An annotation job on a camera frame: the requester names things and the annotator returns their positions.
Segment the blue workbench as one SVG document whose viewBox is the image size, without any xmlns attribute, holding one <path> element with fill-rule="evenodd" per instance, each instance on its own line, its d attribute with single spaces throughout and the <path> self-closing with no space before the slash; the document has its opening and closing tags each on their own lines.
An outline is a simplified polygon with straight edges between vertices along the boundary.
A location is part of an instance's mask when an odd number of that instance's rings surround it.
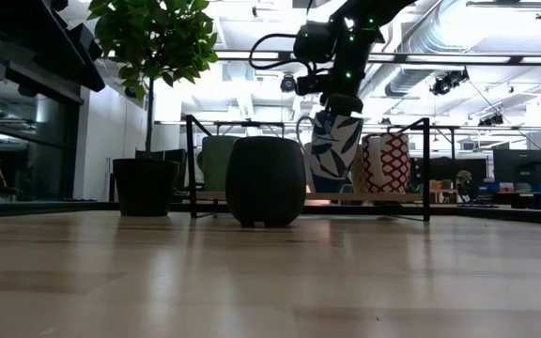
<svg viewBox="0 0 541 338">
<path fill-rule="evenodd" d="M 479 185 L 480 193 L 541 193 L 541 183 L 485 182 Z"/>
</svg>

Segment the silver ventilation duct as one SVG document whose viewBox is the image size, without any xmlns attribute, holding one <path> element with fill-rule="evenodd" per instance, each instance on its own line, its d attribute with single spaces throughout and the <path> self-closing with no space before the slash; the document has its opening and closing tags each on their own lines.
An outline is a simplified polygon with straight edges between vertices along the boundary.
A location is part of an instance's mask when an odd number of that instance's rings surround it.
<svg viewBox="0 0 541 338">
<path fill-rule="evenodd" d="M 470 0 L 438 0 L 428 13 L 404 34 L 396 47 L 403 54 L 458 54 L 477 45 L 486 33 L 471 28 L 476 18 Z M 432 75 L 434 69 L 404 69 L 403 65 L 382 64 L 361 84 L 359 95 L 403 97 Z"/>
</svg>

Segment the wooden shelf black metal frame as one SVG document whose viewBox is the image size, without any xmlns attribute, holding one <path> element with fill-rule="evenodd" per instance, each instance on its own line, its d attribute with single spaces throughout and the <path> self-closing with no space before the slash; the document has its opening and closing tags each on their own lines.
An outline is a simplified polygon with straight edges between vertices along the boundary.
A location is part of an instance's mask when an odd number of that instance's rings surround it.
<svg viewBox="0 0 541 338">
<path fill-rule="evenodd" d="M 195 158 L 193 136 L 194 129 L 199 129 L 207 136 L 211 132 L 193 115 L 185 117 L 186 138 L 188 147 L 188 188 L 189 203 L 187 211 L 194 219 L 200 219 L 220 213 L 226 213 L 228 206 L 221 202 L 225 199 L 223 192 L 200 192 L 196 189 Z M 329 200 L 328 205 L 305 206 L 302 208 L 303 215 L 344 215 L 344 216 L 393 216 L 396 218 L 410 219 L 429 223 L 431 219 L 430 201 L 430 150 L 429 150 L 429 120 L 421 118 L 404 127 L 402 131 L 421 131 L 423 141 L 423 187 L 420 193 L 316 193 L 306 195 L 308 201 L 319 202 Z"/>
</svg>

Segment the person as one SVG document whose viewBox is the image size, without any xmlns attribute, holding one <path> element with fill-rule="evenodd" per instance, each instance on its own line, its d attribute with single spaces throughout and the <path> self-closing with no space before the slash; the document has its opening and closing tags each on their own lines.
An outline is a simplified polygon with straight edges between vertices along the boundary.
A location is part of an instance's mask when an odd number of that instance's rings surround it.
<svg viewBox="0 0 541 338">
<path fill-rule="evenodd" d="M 460 170 L 456 174 L 456 190 L 462 203 L 471 201 L 473 192 L 471 172 Z"/>
</svg>

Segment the black aluminium table frame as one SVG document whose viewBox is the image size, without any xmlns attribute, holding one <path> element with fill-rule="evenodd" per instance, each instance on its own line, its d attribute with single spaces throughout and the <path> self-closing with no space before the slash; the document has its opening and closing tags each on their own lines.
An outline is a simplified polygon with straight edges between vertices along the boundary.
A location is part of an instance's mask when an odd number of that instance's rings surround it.
<svg viewBox="0 0 541 338">
<path fill-rule="evenodd" d="M 119 211 L 109 202 L 22 202 L 0 204 L 0 217 L 78 211 Z M 303 215 L 423 216 L 422 207 L 305 206 Z M 431 216 L 457 216 L 521 223 L 541 223 L 541 209 L 486 207 L 431 207 Z"/>
</svg>

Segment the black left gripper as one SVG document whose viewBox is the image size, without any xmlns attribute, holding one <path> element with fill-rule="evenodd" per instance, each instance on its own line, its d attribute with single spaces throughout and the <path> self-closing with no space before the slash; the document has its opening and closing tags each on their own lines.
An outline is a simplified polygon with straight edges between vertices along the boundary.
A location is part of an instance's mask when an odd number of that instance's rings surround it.
<svg viewBox="0 0 541 338">
<path fill-rule="evenodd" d="M 95 62 L 102 56 L 102 49 L 93 33 L 79 23 L 67 29 L 66 22 L 58 11 L 68 4 L 68 0 L 39 0 L 43 11 L 39 41 L 41 52 L 39 63 L 55 71 L 76 71 L 78 82 L 92 91 L 100 92 L 105 87 Z"/>
</svg>

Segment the white mug red lattice pattern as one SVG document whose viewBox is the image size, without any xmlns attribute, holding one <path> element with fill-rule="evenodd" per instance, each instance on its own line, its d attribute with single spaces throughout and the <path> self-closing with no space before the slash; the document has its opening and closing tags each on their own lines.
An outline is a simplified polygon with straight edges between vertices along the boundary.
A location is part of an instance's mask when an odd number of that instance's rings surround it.
<svg viewBox="0 0 541 338">
<path fill-rule="evenodd" d="M 362 139 L 363 173 L 371 193 L 404 193 L 410 182 L 409 138 L 404 133 L 367 134 Z"/>
</svg>

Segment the ceiling light bar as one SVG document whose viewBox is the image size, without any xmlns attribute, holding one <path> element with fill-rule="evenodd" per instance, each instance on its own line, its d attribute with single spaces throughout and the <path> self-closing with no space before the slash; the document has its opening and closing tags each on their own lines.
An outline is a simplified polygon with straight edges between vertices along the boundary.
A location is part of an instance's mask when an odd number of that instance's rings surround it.
<svg viewBox="0 0 541 338">
<path fill-rule="evenodd" d="M 278 62 L 294 59 L 288 52 L 219 51 L 223 61 Z M 541 67 L 541 54 L 402 54 L 371 53 L 368 64 Z"/>
</svg>

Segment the dark grey mug red interior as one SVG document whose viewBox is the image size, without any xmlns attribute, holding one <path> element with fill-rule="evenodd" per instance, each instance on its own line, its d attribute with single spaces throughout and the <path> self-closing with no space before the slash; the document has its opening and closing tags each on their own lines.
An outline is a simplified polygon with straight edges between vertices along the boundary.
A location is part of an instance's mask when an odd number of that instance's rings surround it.
<svg viewBox="0 0 541 338">
<path fill-rule="evenodd" d="M 306 174 L 300 144 L 270 136 L 239 138 L 225 176 L 225 198 L 243 227 L 288 227 L 304 206 Z"/>
</svg>

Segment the black background monitor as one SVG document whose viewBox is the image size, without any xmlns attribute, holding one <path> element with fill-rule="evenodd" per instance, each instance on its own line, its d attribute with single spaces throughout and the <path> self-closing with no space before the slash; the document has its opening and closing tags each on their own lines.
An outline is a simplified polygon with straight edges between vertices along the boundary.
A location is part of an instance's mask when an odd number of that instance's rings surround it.
<svg viewBox="0 0 541 338">
<path fill-rule="evenodd" d="M 541 184 L 541 150 L 495 149 L 493 163 L 497 183 Z"/>
</svg>

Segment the sage green mug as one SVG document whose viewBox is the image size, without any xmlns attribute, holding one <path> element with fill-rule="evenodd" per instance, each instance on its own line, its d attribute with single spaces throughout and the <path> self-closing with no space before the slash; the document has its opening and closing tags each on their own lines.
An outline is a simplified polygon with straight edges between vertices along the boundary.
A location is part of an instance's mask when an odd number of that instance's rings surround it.
<svg viewBox="0 0 541 338">
<path fill-rule="evenodd" d="M 198 166 L 203 174 L 204 189 L 208 192 L 223 192 L 227 165 L 237 136 L 212 135 L 202 140 L 198 154 Z"/>
</svg>

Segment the white mug blue leaf pattern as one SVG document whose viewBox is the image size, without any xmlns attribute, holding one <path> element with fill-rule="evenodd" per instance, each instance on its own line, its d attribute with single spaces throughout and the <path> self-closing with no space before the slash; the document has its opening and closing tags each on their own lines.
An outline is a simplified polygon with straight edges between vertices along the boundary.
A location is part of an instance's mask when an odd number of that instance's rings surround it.
<svg viewBox="0 0 541 338">
<path fill-rule="evenodd" d="M 309 146 L 300 138 L 300 126 L 309 121 L 312 136 Z M 320 111 L 315 117 L 302 116 L 296 124 L 297 139 L 308 160 L 312 191 L 341 192 L 347 183 L 363 130 L 358 117 Z"/>
</svg>

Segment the green potted plant dark pot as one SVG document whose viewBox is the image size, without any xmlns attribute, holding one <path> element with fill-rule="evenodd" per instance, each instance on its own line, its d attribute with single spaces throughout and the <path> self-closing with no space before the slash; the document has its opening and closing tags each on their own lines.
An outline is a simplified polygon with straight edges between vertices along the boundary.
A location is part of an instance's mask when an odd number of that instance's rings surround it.
<svg viewBox="0 0 541 338">
<path fill-rule="evenodd" d="M 165 217 L 179 163 L 152 156 L 154 87 L 194 82 L 218 60 L 209 0 L 92 0 L 88 18 L 104 56 L 121 65 L 118 77 L 138 101 L 147 101 L 145 151 L 113 161 L 119 211 L 129 217 Z"/>
</svg>

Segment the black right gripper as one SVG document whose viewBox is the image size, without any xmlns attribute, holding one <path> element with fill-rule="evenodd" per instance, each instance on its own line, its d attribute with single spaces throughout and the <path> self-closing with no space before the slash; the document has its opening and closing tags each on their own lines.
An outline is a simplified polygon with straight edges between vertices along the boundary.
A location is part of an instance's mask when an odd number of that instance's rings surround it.
<svg viewBox="0 0 541 338">
<path fill-rule="evenodd" d="M 331 70 L 332 81 L 325 110 L 332 115 L 360 113 L 363 102 L 358 97 L 365 69 L 365 45 L 341 44 Z"/>
</svg>

